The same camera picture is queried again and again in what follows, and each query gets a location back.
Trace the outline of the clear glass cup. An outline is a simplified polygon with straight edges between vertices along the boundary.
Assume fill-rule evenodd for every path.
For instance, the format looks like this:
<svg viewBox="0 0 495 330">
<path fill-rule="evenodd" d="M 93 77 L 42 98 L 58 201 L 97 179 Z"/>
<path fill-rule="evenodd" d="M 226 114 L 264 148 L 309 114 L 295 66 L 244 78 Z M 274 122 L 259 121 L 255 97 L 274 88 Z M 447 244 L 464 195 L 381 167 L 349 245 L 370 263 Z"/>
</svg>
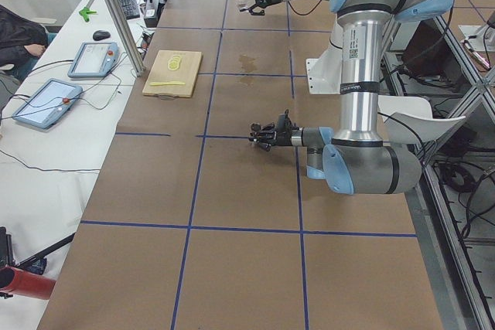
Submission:
<svg viewBox="0 0 495 330">
<path fill-rule="evenodd" d="M 236 5 L 240 12 L 247 12 L 252 6 L 252 0 L 236 0 Z"/>
</svg>

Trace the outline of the wet spill stain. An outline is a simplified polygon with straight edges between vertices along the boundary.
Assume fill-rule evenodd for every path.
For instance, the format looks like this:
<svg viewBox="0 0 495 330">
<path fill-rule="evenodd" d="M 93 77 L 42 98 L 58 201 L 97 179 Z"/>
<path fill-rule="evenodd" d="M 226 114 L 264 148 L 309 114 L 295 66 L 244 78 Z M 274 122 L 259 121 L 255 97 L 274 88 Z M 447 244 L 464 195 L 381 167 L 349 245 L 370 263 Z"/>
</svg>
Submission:
<svg viewBox="0 0 495 330">
<path fill-rule="evenodd" d="M 241 64 L 241 78 L 240 82 L 242 82 L 246 86 L 251 86 L 253 83 L 253 77 L 251 73 L 256 71 L 258 68 L 256 67 L 254 57 L 248 56 L 246 54 L 239 55 L 239 63 Z"/>
</svg>

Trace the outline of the bamboo cutting board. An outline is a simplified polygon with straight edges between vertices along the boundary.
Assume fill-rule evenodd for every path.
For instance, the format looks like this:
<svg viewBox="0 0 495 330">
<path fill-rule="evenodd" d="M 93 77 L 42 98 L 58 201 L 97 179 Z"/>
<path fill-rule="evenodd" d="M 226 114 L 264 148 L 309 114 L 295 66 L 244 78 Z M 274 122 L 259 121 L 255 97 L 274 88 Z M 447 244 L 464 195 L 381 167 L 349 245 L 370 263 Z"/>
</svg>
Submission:
<svg viewBox="0 0 495 330">
<path fill-rule="evenodd" d="M 176 71 L 170 71 L 167 64 L 173 56 L 181 56 L 182 62 Z M 145 82 L 142 94 L 145 96 L 172 96 L 191 98 L 196 83 L 196 78 L 203 58 L 201 52 L 180 50 L 159 50 L 152 65 L 151 71 Z M 180 80 L 186 83 L 184 86 L 150 87 L 149 83 L 155 81 Z"/>
</svg>

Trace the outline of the yellow plastic knife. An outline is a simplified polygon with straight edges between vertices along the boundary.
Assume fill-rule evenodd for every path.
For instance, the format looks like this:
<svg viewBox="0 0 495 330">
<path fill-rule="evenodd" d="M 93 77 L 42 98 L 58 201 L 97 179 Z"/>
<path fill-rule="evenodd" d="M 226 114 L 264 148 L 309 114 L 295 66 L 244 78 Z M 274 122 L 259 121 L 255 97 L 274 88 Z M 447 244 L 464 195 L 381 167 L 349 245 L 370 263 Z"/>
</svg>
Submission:
<svg viewBox="0 0 495 330">
<path fill-rule="evenodd" d="M 169 80 L 169 81 L 153 81 L 149 83 L 150 87 L 162 87 L 162 86 L 184 86 L 185 82 L 180 80 Z"/>
</svg>

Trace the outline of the white plastic chair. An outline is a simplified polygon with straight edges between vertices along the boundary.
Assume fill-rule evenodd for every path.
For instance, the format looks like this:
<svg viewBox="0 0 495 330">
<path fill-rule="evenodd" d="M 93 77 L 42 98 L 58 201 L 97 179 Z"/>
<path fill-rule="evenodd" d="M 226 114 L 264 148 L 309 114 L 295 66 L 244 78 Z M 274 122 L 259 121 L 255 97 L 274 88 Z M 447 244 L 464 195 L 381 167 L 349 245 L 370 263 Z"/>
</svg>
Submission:
<svg viewBox="0 0 495 330">
<path fill-rule="evenodd" d="M 423 142 L 438 140 L 456 124 L 466 119 L 465 116 L 434 118 L 430 103 L 422 97 L 379 95 L 378 106 L 382 114 L 398 119 L 414 130 Z M 385 117 L 384 124 L 390 142 L 407 145 L 420 144 L 416 136 L 398 122 Z"/>
</svg>

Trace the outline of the black keyboard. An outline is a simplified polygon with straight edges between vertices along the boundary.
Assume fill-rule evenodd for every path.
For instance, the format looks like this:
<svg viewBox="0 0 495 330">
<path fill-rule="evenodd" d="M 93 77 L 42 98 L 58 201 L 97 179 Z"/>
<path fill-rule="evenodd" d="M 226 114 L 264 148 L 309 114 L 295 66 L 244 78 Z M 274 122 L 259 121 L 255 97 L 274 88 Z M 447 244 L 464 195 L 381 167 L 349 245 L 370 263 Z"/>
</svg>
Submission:
<svg viewBox="0 0 495 330">
<path fill-rule="evenodd" d="M 126 19 L 138 19 L 140 10 L 137 0 L 118 0 Z"/>
</svg>

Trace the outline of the black computer mouse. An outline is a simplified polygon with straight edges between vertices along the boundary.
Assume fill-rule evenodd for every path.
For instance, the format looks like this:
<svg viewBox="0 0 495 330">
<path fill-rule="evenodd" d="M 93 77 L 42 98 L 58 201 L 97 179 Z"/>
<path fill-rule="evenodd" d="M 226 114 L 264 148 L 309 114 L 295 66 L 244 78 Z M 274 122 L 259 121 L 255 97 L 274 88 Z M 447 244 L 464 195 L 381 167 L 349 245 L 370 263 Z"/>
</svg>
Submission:
<svg viewBox="0 0 495 330">
<path fill-rule="evenodd" d="M 104 39 L 109 39 L 110 37 L 111 37 L 111 34 L 105 30 L 97 30 L 92 35 L 93 41 L 101 41 Z"/>
</svg>

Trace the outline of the green plastic tool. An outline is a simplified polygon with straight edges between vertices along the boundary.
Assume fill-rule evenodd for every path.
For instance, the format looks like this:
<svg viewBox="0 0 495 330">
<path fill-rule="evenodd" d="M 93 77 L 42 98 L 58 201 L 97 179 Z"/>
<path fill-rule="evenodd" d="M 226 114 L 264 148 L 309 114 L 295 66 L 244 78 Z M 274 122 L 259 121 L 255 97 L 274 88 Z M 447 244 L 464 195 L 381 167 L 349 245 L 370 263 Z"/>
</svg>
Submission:
<svg viewBox="0 0 495 330">
<path fill-rule="evenodd" d="M 79 11 L 79 15 L 83 18 L 83 20 L 85 22 L 89 22 L 90 21 L 90 16 L 91 15 L 94 15 L 94 14 L 97 14 L 97 11 L 94 11 L 94 10 L 90 9 L 88 6 L 83 7 Z"/>
</svg>

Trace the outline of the far teach pendant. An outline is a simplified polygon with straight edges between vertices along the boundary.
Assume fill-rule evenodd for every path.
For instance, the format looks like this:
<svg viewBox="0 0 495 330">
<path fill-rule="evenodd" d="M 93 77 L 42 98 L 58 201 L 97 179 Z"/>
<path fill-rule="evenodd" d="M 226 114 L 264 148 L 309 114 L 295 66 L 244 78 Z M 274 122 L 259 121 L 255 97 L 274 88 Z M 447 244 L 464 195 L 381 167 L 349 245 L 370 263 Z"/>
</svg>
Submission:
<svg viewBox="0 0 495 330">
<path fill-rule="evenodd" d="M 115 42 L 82 43 L 67 76 L 70 78 L 105 77 L 118 58 L 118 45 Z"/>
</svg>

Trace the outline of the teach pendant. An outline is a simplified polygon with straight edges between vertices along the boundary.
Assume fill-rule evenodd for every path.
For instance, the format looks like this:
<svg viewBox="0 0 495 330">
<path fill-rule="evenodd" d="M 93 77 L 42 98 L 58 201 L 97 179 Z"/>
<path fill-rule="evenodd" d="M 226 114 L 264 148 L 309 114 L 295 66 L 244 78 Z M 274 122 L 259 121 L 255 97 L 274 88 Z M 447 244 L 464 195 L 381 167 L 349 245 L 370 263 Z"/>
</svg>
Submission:
<svg viewBox="0 0 495 330">
<path fill-rule="evenodd" d="M 118 58 L 118 45 L 115 42 L 82 43 L 67 76 L 70 78 L 105 77 Z"/>
<path fill-rule="evenodd" d="M 82 86 L 58 79 L 47 80 L 12 118 L 38 129 L 54 125 L 80 98 Z"/>
</svg>

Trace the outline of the near teach pendant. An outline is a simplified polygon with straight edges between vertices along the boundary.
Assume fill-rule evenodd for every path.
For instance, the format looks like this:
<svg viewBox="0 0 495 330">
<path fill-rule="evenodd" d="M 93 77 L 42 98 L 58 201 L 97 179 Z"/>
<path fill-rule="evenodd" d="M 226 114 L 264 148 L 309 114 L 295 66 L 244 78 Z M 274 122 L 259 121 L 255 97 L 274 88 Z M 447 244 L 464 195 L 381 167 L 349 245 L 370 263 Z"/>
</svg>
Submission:
<svg viewBox="0 0 495 330">
<path fill-rule="evenodd" d="M 38 129 L 54 125 L 80 98 L 82 86 L 58 79 L 47 80 L 12 118 Z"/>
</svg>

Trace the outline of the seated person in black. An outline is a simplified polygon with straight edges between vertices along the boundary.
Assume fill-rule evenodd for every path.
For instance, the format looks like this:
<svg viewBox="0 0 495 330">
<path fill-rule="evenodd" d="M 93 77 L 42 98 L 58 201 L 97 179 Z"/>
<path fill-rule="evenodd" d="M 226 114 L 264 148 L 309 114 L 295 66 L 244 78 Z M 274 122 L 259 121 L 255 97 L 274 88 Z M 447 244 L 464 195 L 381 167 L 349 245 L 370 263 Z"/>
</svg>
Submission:
<svg viewBox="0 0 495 330">
<path fill-rule="evenodd" d="M 26 78 L 52 40 L 39 23 L 1 6 L 1 66 L 12 64 L 15 78 Z"/>
</svg>

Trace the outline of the red bottle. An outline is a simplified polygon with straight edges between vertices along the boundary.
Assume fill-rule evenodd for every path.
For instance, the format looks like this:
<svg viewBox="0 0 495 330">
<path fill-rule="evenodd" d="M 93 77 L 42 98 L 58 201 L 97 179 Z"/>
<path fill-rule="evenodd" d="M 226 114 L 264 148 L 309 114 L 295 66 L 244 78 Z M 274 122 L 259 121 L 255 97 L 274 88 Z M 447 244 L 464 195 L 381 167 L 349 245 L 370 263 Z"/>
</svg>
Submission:
<svg viewBox="0 0 495 330">
<path fill-rule="evenodd" d="M 1 296 L 14 294 L 48 300 L 56 284 L 54 279 L 30 273 L 15 267 L 1 269 Z"/>
</svg>

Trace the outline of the aluminium frame post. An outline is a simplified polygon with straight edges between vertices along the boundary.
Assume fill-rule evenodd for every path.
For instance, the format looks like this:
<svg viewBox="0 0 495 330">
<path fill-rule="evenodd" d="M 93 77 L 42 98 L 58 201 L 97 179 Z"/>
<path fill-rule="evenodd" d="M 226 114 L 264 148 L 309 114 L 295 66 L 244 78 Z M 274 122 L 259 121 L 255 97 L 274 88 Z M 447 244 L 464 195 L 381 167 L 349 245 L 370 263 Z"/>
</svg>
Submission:
<svg viewBox="0 0 495 330">
<path fill-rule="evenodd" d="M 135 45 L 135 40 L 131 34 L 131 29 L 128 25 L 127 19 L 121 10 L 120 3 L 118 0 L 105 0 L 105 3 L 111 14 L 125 51 L 127 52 L 128 58 L 130 59 L 135 70 L 136 76 L 140 77 L 145 71 L 145 66 L 142 62 L 141 55 L 138 52 L 138 48 Z"/>
</svg>

